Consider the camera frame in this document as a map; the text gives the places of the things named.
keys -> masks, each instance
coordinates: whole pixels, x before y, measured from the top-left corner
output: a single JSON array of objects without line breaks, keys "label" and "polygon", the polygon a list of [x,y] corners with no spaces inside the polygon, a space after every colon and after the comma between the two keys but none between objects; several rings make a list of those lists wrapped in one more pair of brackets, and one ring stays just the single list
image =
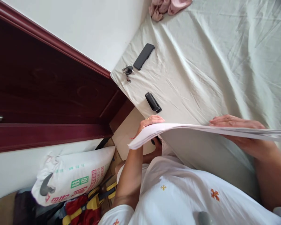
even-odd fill
[{"label": "keys", "polygon": [[129,79],[128,75],[130,75],[131,73],[135,74],[134,70],[133,70],[133,67],[132,66],[128,66],[126,65],[125,68],[122,69],[123,73],[126,74],[126,80],[128,82],[131,82],[131,80]]}]

pink cloth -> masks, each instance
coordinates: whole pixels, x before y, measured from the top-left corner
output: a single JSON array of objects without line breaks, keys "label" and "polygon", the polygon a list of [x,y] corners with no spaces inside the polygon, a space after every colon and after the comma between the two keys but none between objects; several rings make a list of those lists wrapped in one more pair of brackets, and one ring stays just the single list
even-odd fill
[{"label": "pink cloth", "polygon": [[166,12],[169,15],[174,15],[192,2],[192,0],[152,0],[149,13],[152,19],[158,22],[163,19],[163,14]]}]

bed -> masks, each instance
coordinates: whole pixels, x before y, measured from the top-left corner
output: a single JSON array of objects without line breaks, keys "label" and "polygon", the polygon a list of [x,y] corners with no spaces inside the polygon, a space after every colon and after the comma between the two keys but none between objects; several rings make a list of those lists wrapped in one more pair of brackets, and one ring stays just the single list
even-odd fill
[{"label": "bed", "polygon": [[[122,68],[146,43],[155,50],[129,83]],[[144,117],[154,113],[145,99],[151,92],[168,123],[206,125],[231,114],[281,129],[281,0],[196,0],[160,22],[148,15],[111,77]],[[186,165],[258,200],[252,158],[219,135],[190,132],[162,137]]]}]

dark red door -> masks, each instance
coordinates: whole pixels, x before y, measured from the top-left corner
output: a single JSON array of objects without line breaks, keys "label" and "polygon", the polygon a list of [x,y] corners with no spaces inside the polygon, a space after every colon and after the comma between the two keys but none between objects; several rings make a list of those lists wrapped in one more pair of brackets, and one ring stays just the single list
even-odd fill
[{"label": "dark red door", "polygon": [[3,122],[108,124],[125,100],[112,80],[0,19]]}]

white shirt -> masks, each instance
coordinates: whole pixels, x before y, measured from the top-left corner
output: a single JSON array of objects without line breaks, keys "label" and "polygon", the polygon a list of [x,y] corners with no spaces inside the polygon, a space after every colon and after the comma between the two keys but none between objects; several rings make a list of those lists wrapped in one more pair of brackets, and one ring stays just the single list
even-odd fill
[{"label": "white shirt", "polygon": [[240,189],[208,172],[190,169],[176,157],[152,160],[142,180],[135,211],[119,205],[99,224],[199,224],[209,213],[213,224],[281,224],[281,218]]}]

